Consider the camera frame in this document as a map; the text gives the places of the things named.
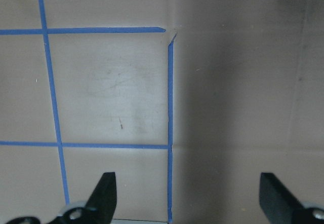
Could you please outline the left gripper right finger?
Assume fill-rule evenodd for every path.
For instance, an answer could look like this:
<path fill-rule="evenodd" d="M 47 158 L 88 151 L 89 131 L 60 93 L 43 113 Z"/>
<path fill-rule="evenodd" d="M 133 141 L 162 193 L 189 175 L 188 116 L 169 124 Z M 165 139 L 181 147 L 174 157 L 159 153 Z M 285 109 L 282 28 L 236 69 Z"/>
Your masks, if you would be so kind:
<path fill-rule="evenodd" d="M 303 205 L 270 172 L 260 174 L 259 205 L 269 223 L 323 223 L 323 208 Z"/>

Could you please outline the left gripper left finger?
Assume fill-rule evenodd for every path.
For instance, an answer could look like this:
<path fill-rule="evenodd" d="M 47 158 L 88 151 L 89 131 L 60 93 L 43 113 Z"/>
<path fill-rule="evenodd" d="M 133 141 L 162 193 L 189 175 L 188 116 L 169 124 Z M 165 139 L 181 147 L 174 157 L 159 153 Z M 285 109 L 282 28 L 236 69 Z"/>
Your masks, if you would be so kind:
<path fill-rule="evenodd" d="M 76 206 L 56 216 L 50 223 L 111 223 L 116 209 L 116 176 L 103 173 L 84 206 Z"/>

